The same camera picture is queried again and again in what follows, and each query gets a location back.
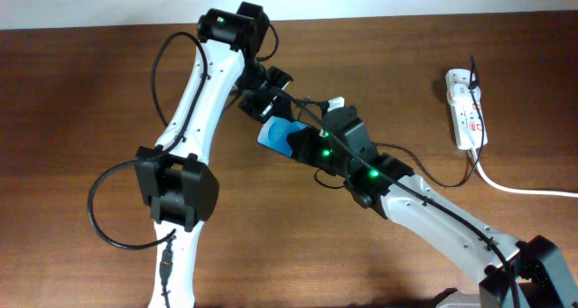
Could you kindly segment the blue screen smartphone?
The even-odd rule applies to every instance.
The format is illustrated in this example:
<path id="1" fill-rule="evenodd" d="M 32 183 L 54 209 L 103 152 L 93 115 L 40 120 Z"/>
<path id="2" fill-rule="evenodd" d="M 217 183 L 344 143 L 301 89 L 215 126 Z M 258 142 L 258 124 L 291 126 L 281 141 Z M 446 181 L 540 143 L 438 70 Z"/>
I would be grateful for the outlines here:
<path id="1" fill-rule="evenodd" d="M 293 149 L 287 141 L 287 137 L 294 132 L 307 128 L 308 125 L 299 121 L 290 122 L 281 117 L 270 117 L 263 125 L 257 137 L 261 145 L 291 157 Z"/>

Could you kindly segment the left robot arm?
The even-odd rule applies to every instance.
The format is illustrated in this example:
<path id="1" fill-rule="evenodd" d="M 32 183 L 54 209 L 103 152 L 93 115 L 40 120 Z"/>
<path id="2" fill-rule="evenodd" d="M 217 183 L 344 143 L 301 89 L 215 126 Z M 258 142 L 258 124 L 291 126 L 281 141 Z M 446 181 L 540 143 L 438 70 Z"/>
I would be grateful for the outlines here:
<path id="1" fill-rule="evenodd" d="M 159 241 L 152 307 L 192 307 L 193 270 L 200 232 L 214 211 L 219 182 L 209 168 L 216 127 L 231 91 L 239 107 L 261 123 L 291 77 L 266 69 L 259 50 L 272 27 L 260 5 L 234 13 L 210 9 L 200 17 L 194 66 L 172 119 L 154 147 L 137 150 L 135 172 Z"/>

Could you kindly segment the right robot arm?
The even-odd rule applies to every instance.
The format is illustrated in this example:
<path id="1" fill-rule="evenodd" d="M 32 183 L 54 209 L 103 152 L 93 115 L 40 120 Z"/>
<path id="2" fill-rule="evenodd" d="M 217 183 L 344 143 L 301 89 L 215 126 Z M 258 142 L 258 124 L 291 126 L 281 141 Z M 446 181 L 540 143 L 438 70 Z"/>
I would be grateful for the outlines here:
<path id="1" fill-rule="evenodd" d="M 342 177 L 361 207 L 411 230 L 477 283 L 476 294 L 451 290 L 438 306 L 577 305 L 577 283 L 552 241 L 522 241 L 446 200 L 411 167 L 378 151 L 356 108 L 334 109 L 318 122 L 290 128 L 290 157 Z"/>

